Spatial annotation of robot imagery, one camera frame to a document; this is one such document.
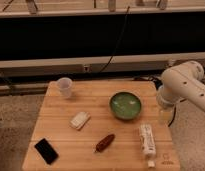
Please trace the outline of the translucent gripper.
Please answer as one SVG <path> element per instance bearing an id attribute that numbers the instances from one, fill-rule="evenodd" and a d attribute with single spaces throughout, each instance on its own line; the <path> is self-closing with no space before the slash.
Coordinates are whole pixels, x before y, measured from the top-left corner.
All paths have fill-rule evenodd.
<path id="1" fill-rule="evenodd" d="M 173 108 L 160 108 L 159 109 L 159 123 L 169 125 L 173 119 Z"/>

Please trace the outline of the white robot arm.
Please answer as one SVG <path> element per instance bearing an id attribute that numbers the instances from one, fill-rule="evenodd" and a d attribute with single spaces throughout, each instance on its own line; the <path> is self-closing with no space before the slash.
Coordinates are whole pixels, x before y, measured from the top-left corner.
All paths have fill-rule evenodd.
<path id="1" fill-rule="evenodd" d="M 161 122 L 166 122 L 168 126 L 173 123 L 180 98 L 190 101 L 205 112 L 205 84 L 201 82 L 203 77 L 204 68 L 196 61 L 172 66 L 161 74 L 162 85 L 156 95 Z"/>

